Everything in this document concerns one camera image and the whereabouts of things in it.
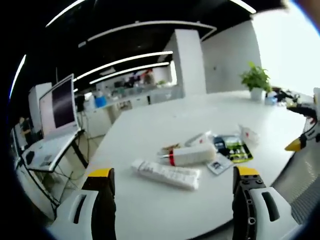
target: white table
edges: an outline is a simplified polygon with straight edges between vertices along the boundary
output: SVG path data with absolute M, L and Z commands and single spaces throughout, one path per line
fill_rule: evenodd
M 292 152 L 284 148 L 303 131 L 306 119 L 285 107 L 252 102 L 247 91 L 213 93 L 123 112 L 102 140 L 86 173 L 115 169 L 117 239 L 185 240 L 216 229 L 233 218 L 233 170 L 215 176 L 204 165 L 199 189 L 187 191 L 136 175 L 138 158 L 157 161 L 163 146 L 212 130 L 232 134 L 238 124 L 260 134 L 250 148 L 254 159 L 242 166 L 259 171 L 270 186 Z

